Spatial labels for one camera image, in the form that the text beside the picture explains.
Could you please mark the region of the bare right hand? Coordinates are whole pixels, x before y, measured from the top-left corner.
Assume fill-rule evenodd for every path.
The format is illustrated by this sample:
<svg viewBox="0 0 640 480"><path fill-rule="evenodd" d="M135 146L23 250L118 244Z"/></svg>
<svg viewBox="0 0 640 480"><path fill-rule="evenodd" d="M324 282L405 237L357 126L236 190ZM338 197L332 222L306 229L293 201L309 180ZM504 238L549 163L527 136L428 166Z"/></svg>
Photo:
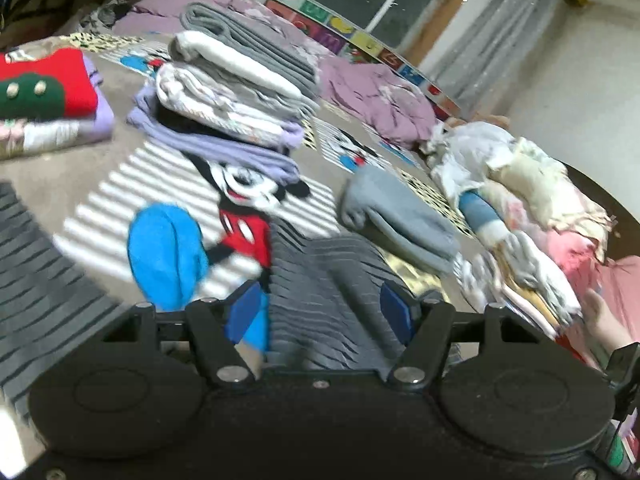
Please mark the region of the bare right hand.
<svg viewBox="0 0 640 480"><path fill-rule="evenodd" d="M608 354L636 342L605 300L591 288L582 297L582 315L588 332Z"/></svg>

